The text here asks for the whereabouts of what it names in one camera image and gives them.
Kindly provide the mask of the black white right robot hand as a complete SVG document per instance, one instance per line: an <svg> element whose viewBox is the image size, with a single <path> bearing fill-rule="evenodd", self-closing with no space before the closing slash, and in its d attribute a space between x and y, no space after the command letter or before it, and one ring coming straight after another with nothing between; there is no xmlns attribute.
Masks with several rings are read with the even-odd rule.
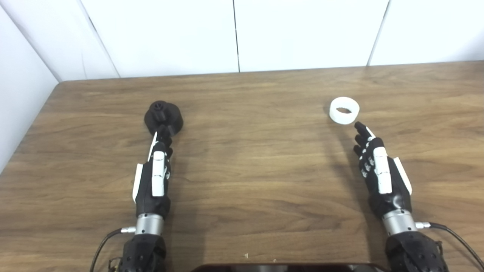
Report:
<svg viewBox="0 0 484 272"><path fill-rule="evenodd" d="M374 215L383 217L395 210L412 212L412 187L399 158L389 157L382 138L375 136L368 126L356 122L354 128L357 134L353 151Z"/></svg>

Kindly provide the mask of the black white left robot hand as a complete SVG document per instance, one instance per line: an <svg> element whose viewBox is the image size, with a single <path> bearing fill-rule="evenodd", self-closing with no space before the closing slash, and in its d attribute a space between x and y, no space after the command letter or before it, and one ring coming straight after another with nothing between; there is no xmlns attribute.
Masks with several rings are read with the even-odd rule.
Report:
<svg viewBox="0 0 484 272"><path fill-rule="evenodd" d="M164 125L156 130L147 162L138 164L133 185L136 216L159 215L165 219L171 209L168 183L171 177L172 137Z"/></svg>

